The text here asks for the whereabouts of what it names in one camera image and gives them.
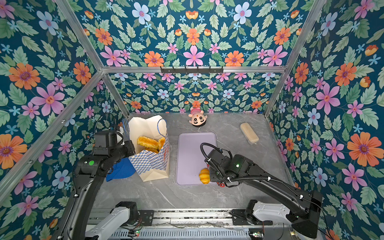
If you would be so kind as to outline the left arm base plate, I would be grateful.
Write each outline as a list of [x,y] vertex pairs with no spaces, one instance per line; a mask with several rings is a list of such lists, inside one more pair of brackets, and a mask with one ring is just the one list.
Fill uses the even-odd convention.
[[126,223],[121,225],[121,227],[134,228],[152,226],[154,214],[154,210],[138,210],[138,213],[133,214]]

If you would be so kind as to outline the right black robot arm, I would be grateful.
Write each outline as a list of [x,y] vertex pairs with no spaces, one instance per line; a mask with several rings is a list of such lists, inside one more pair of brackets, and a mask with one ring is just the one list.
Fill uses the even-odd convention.
[[272,176],[242,155],[229,158],[212,151],[205,156],[213,182],[228,188],[246,184],[269,195],[276,204],[250,200],[244,212],[248,223],[259,225],[265,221],[290,225],[301,238],[316,239],[323,195],[307,192]]

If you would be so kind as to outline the checkered paper bag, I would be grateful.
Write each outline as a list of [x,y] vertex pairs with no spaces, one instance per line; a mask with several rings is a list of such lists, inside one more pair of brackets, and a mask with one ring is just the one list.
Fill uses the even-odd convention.
[[[156,115],[147,119],[133,117],[128,122],[129,138],[136,154],[129,157],[132,165],[143,182],[166,179],[169,177],[170,141],[166,120]],[[154,140],[162,137],[166,142],[161,150],[148,149],[137,144],[137,139],[145,136]]]

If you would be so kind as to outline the square toast bread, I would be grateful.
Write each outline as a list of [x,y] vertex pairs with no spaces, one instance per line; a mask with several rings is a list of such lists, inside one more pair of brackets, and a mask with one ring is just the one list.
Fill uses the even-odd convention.
[[159,142],[157,140],[145,136],[140,136],[137,139],[137,144],[148,149],[159,149]]

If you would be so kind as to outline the yellow oval bread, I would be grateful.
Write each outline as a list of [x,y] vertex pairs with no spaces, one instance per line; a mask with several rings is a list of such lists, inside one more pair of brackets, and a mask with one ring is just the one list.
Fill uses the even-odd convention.
[[158,140],[158,150],[162,149],[162,147],[164,146],[165,142],[166,142],[166,138],[165,137],[162,137],[162,138],[160,138]]

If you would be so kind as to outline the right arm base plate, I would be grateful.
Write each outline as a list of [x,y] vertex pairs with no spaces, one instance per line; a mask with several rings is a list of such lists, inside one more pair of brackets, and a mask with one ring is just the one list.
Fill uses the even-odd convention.
[[245,209],[233,209],[229,212],[232,216],[233,225],[235,226],[272,226],[272,221],[260,221],[251,214],[246,214]]

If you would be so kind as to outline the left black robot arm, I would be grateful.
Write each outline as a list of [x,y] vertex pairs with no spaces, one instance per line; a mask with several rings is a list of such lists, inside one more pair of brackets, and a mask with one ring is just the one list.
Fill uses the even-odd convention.
[[90,155],[82,157],[74,171],[74,192],[58,225],[53,240],[107,240],[121,225],[127,223],[131,210],[118,207],[99,225],[86,231],[96,196],[114,164],[133,156],[132,141],[119,142],[114,147],[95,147]]

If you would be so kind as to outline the small croissant bread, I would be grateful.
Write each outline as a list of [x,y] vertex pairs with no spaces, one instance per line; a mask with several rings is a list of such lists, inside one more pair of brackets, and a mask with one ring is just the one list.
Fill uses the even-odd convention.
[[204,185],[209,184],[211,182],[210,170],[208,168],[202,169],[199,173],[199,178]]

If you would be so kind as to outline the red silicone tongs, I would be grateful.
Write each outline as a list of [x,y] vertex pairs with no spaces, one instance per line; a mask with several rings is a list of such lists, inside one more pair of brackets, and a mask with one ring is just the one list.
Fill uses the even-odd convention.
[[217,184],[218,184],[218,186],[221,187],[221,188],[225,188],[225,187],[226,187],[226,184],[223,183],[223,182],[218,182]]

